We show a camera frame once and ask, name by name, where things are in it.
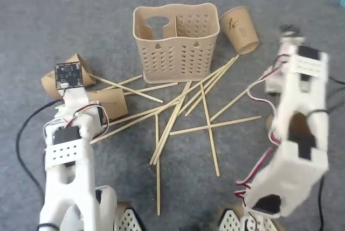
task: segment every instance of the gray carpet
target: gray carpet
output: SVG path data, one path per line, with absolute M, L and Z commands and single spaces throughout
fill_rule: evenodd
M 132 13 L 137 6 L 168 3 L 214 3 L 219 15 L 238 6 L 249 7 L 261 40 L 260 47 L 242 56 L 208 95 L 213 115 L 256 79 L 272 62 L 278 49 L 278 26 L 300 25 L 307 43 L 329 53 L 330 72 L 344 80 L 345 9 L 336 0 L 0 0 L 0 229 L 34 230 L 39 197 L 19 167 L 14 150 L 15 134 L 24 118 L 49 102 L 40 78 L 55 63 L 74 52 L 81 54 L 94 73 L 113 81 L 141 74 L 132 36 Z M 227 62 L 234 50 L 219 35 L 212 70 Z M 142 80 L 129 87 L 147 86 Z M 165 102 L 178 95 L 184 84 L 150 92 Z M 94 89 L 104 87 L 98 84 Z M 329 90 L 337 86 L 330 83 Z M 255 94 L 265 96 L 263 87 Z M 339 93 L 331 104 L 345 98 Z M 138 96 L 127 96 L 131 114 L 158 106 Z M 47 109 L 23 134 L 22 153 L 29 168 L 43 183 L 42 126 L 55 111 Z M 161 130 L 171 111 L 160 117 Z M 170 137 L 161 157 L 162 215 L 156 215 L 155 169 L 148 166 L 154 151 L 154 119 L 148 119 L 94 146 L 96 184 L 115 188 L 120 201 L 130 201 L 147 230 L 209 230 L 224 205 L 238 202 L 234 181 L 245 177 L 270 145 L 265 129 L 270 109 L 244 97 L 216 121 L 262 115 L 262 119 L 214 130 L 220 178 L 215 175 L 207 131 Z M 343 121 L 345 109 L 330 117 L 329 163 L 322 203 L 325 230 L 344 230 Z M 200 104 L 190 117 L 180 117 L 174 130 L 206 123 Z M 319 226 L 316 185 L 310 197 L 281 221 L 287 230 L 315 231 Z

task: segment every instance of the beige basket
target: beige basket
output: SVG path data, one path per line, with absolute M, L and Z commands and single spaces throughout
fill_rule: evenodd
M 151 17 L 169 19 L 163 29 L 164 39 L 153 40 L 152 29 L 146 24 Z M 145 81 L 198 81 L 209 75 L 219 30 L 217 8 L 211 3 L 136 8 L 133 36 Z

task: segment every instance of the brown paper cup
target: brown paper cup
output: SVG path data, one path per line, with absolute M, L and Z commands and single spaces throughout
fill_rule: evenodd
M 89 76 L 91 74 L 91 69 L 87 66 L 86 62 L 81 58 L 79 54 L 73 55 L 71 58 L 66 60 L 65 62 L 75 62 L 79 61 L 81 63 L 81 72 L 82 72 L 82 81 L 84 86 L 90 86 L 96 83 L 96 81 Z M 41 79 L 42 85 L 46 92 L 49 94 L 50 97 L 53 99 L 59 99 L 61 98 L 61 95 L 59 92 L 56 90 L 55 86 L 55 72 L 50 71 L 48 74 L 46 74 L 42 79 Z
M 245 6 L 239 6 L 223 14 L 220 18 L 220 29 L 238 54 L 250 53 L 259 45 L 252 19 Z
M 90 102 L 100 102 L 110 121 L 128 114 L 125 96 L 121 88 L 87 92 L 87 96 Z

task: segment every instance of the black cable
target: black cable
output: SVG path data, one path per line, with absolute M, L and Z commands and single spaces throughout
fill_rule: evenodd
M 258 230 L 258 221 L 257 221 L 257 219 L 252 215 L 252 213 L 248 212 L 248 214 L 249 214 L 252 218 L 254 218 L 254 221 L 255 221 L 255 229 L 254 229 L 254 231 L 257 231 L 257 230 Z
M 36 111 L 33 112 L 33 114 L 31 114 L 23 123 L 22 127 L 19 129 L 18 133 L 17 133 L 17 137 L 16 137 L 16 155 L 17 155 L 17 159 L 18 162 L 20 164 L 20 166 L 23 168 L 23 170 L 25 171 L 25 173 L 30 177 L 30 179 L 33 181 L 33 183 L 36 185 L 39 194 L 40 194 L 40 198 L 41 198 L 41 203 L 42 206 L 44 204 L 44 191 L 43 188 L 41 187 L 41 185 L 39 184 L 38 180 L 33 176 L 33 174 L 30 172 L 30 170 L 27 168 L 27 166 L 25 165 L 21 155 L 20 155 L 20 147 L 19 147 L 19 142 L 20 142 L 20 137 L 22 136 L 22 133 L 25 129 L 25 127 L 27 126 L 27 124 L 30 122 L 30 120 L 37 115 L 39 112 L 43 111 L 44 109 L 54 105 L 55 103 L 61 101 L 63 98 L 61 99 L 57 99 L 54 100 L 50 103 L 47 103 L 46 105 L 42 106 L 41 108 L 37 109 Z
M 314 114 L 314 113 L 326 113 L 326 114 L 329 114 L 329 111 L 326 110 L 326 109 L 315 109 L 315 110 L 312 110 L 312 111 L 310 111 L 310 112 L 308 112 L 308 113 L 306 114 L 306 120 L 308 120 L 308 118 L 309 118 L 312 114 Z
M 322 213 L 322 204 L 321 204 L 321 196 L 323 190 L 323 183 L 325 182 L 325 176 L 321 177 L 320 180 L 320 187 L 319 187 L 319 195 L 318 195 L 318 207 L 319 207 L 319 215 L 320 215 L 320 228 L 319 231 L 323 231 L 324 221 L 323 221 L 323 213 Z
M 42 224 L 39 224 L 36 228 L 36 231 L 39 231 L 39 229 L 41 227 L 51 227 L 51 228 L 54 228 L 56 231 L 60 231 L 60 228 L 52 223 L 42 223 Z
M 345 85 L 345 82 L 340 81 L 340 80 L 338 80 L 338 79 L 336 79 L 336 78 L 334 78 L 332 76 L 329 76 L 329 79 L 332 80 L 335 83 L 338 83 L 338 84 L 341 84 L 341 85 Z

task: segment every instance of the circuit board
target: circuit board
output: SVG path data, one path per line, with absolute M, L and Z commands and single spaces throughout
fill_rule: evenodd
M 56 89 L 83 87 L 80 62 L 55 64 Z

